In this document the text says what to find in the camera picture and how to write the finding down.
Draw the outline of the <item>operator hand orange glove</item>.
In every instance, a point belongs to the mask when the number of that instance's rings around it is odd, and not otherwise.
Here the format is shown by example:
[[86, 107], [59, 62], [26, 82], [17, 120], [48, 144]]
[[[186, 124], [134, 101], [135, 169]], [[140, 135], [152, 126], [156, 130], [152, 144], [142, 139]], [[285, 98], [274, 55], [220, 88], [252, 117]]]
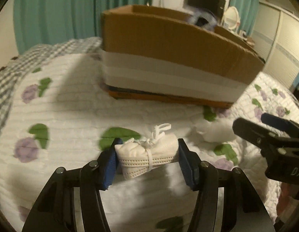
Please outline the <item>operator hand orange glove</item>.
[[277, 219], [286, 223], [299, 204], [299, 186], [281, 183], [281, 193], [277, 204]]

